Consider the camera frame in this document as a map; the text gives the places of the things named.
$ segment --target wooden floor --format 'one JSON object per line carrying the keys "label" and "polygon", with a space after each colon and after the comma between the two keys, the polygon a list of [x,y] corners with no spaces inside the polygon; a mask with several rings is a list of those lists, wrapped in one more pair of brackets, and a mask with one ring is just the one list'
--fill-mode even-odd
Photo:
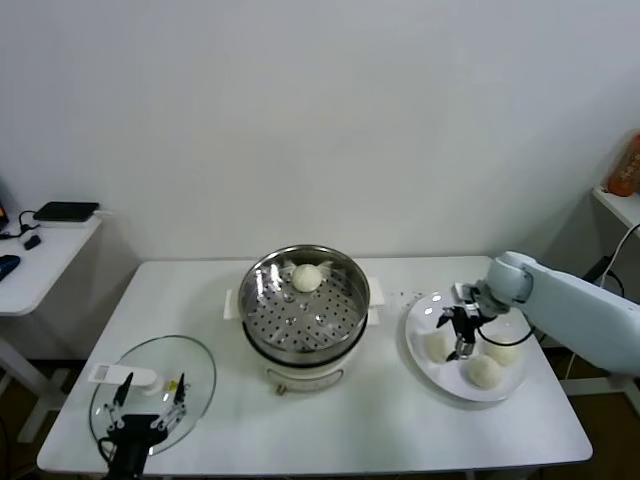
{"label": "wooden floor", "polygon": [[[564,352],[547,352],[550,364],[556,374],[564,375],[569,355]],[[51,368],[41,368],[43,373],[51,375]],[[65,390],[69,390],[80,370],[73,370]],[[588,378],[601,376],[601,372],[578,359],[572,369],[571,378]],[[11,440],[9,444],[10,479],[42,479],[42,480],[82,480],[78,475],[53,475],[38,471],[35,466],[38,450],[47,432],[53,425],[55,414],[50,414],[45,427],[40,431],[33,444],[15,443],[15,438],[35,405],[35,397],[22,385],[12,381],[5,393],[0,397],[0,418],[7,428]],[[576,397],[571,399],[582,425],[591,443],[594,455],[586,463],[554,466],[538,470],[530,478],[532,480],[638,480],[640,467],[636,463],[636,455],[640,456],[640,418],[638,418],[623,395],[598,395]],[[0,438],[0,479],[5,478],[7,448],[4,438]],[[486,479],[492,472],[479,472],[479,480]],[[396,480],[398,476],[376,477],[384,480]],[[428,480],[463,480],[463,473],[403,475],[407,478],[425,478]]]}

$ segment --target table leg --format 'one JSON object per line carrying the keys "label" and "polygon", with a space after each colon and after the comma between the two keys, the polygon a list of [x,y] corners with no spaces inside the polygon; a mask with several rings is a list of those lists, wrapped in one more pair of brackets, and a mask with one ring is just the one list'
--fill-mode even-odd
{"label": "table leg", "polygon": [[498,470],[493,472],[487,480],[526,480],[538,471],[537,468],[518,468],[517,470]]}
{"label": "table leg", "polygon": [[66,395],[60,391],[60,387],[67,378],[69,370],[57,370],[52,380],[49,380],[1,337],[0,366],[7,372],[5,377],[10,375],[15,378],[38,397],[38,403],[18,435],[18,442],[30,443],[42,426],[47,413],[62,408]]}

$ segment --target robotic arm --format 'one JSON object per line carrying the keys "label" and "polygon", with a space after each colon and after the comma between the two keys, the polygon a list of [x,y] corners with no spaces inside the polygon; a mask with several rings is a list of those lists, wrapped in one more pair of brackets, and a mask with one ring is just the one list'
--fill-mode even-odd
{"label": "robotic arm", "polygon": [[533,258],[506,252],[484,280],[456,285],[461,305],[445,309],[457,335],[450,360],[473,352],[475,330],[515,307],[529,322],[613,373],[640,376],[640,307]]}

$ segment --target white side table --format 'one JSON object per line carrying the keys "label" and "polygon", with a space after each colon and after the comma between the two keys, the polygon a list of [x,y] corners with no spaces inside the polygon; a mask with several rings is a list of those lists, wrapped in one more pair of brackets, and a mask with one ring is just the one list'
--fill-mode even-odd
{"label": "white side table", "polygon": [[[21,258],[20,265],[0,282],[0,317],[33,312],[99,225],[100,219],[92,217],[82,226],[40,228],[42,243],[29,251],[16,239],[0,241],[0,255]],[[17,229],[17,225],[8,227],[9,231]],[[59,369],[49,380],[1,337],[0,365],[7,372],[0,381],[0,394],[13,377],[38,396],[38,403],[18,435],[18,442],[30,443],[47,413],[62,408],[66,395],[60,387],[69,371]]]}

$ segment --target glass lid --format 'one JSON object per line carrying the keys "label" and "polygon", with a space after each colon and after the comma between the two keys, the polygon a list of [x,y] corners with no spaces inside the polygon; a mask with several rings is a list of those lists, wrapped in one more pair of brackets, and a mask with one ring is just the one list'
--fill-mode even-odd
{"label": "glass lid", "polygon": [[[149,449],[149,455],[165,451],[183,439],[205,414],[216,387],[216,367],[207,347],[181,335],[153,338],[141,343],[118,361],[117,365],[153,370],[157,375],[152,391],[135,386],[134,380],[120,408],[120,414],[162,415],[171,408],[180,377],[184,374],[186,414],[163,442]],[[112,404],[119,385],[100,383],[89,407],[89,426],[96,442],[107,436],[111,417],[106,405]],[[111,444],[104,449],[110,452]]]}

